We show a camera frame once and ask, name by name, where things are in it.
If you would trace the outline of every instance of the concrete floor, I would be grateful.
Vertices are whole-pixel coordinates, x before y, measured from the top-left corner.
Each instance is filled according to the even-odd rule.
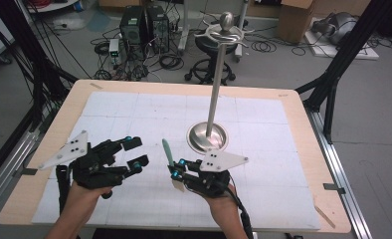
[[[46,19],[64,16],[71,10],[56,11]],[[100,38],[103,32],[119,24],[116,13],[101,12],[92,7],[79,14],[86,26],[81,30],[63,33],[60,39],[92,76],[98,69],[98,56],[90,40]],[[268,19],[248,19],[249,26],[264,29],[277,25]],[[196,28],[200,19],[192,21]],[[261,32],[274,36],[274,30]],[[51,37],[62,67],[73,75],[87,79],[60,43]],[[227,62],[237,79],[230,87],[296,89],[319,77],[332,59],[314,57],[309,49],[303,56],[292,52],[294,47],[277,44],[272,53],[244,49],[244,57],[236,63],[232,56]],[[392,239],[392,49],[378,46],[374,49],[378,61],[355,60],[343,75],[336,96],[332,139],[345,169],[354,195],[369,226],[373,238]],[[177,71],[157,71],[165,84],[196,84],[184,81],[184,74],[193,64],[205,58],[194,47],[190,37],[183,56],[184,66]],[[143,81],[159,82],[153,75]],[[0,65],[0,147],[31,106],[23,77],[16,64]],[[0,210],[16,184],[13,178],[0,197]],[[0,238],[42,238],[45,226],[0,225]],[[92,238],[94,229],[83,230],[83,238]],[[349,234],[302,234],[304,238],[355,238]],[[261,233],[260,238],[285,238],[282,233]]]

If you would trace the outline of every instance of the round metal base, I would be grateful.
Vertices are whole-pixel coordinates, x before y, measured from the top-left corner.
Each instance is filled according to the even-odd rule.
[[[228,134],[225,129],[213,123],[211,136],[206,136],[206,121],[198,122],[189,128],[187,142],[190,147],[200,154],[205,154],[209,149],[224,150],[228,145]]]

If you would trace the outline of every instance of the vertical metal rod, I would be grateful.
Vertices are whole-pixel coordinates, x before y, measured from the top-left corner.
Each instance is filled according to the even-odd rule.
[[[215,110],[217,107],[218,94],[220,92],[222,72],[224,68],[224,57],[227,50],[227,44],[218,43],[218,58],[215,67],[214,85],[212,87],[211,106],[209,108],[208,125],[206,126],[206,136],[211,136],[212,126],[214,124]]]

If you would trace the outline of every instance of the human arm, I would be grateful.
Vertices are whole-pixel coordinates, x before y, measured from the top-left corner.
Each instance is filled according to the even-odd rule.
[[[66,205],[46,239],[76,238],[81,228],[91,218],[98,198],[109,193],[112,187],[86,189],[74,181],[69,190]]]
[[[230,190],[236,193],[233,185],[229,185]],[[247,239],[245,230],[240,222],[237,204],[230,195],[222,197],[204,197],[211,209],[212,217],[220,226],[227,239]]]

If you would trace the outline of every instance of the wooden table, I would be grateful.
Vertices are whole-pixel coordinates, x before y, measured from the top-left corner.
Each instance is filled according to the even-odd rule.
[[[67,141],[92,92],[125,92],[165,95],[210,96],[212,87],[199,85],[77,81],[48,129],[28,168],[37,168]],[[279,100],[283,103],[304,175],[312,193],[321,229],[318,232],[347,233],[351,226],[339,195],[325,190],[332,183],[325,159],[304,111],[299,95],[292,90],[223,87],[220,95],[235,98]],[[42,197],[50,170],[23,175],[0,213],[0,223],[32,225],[31,220]]]

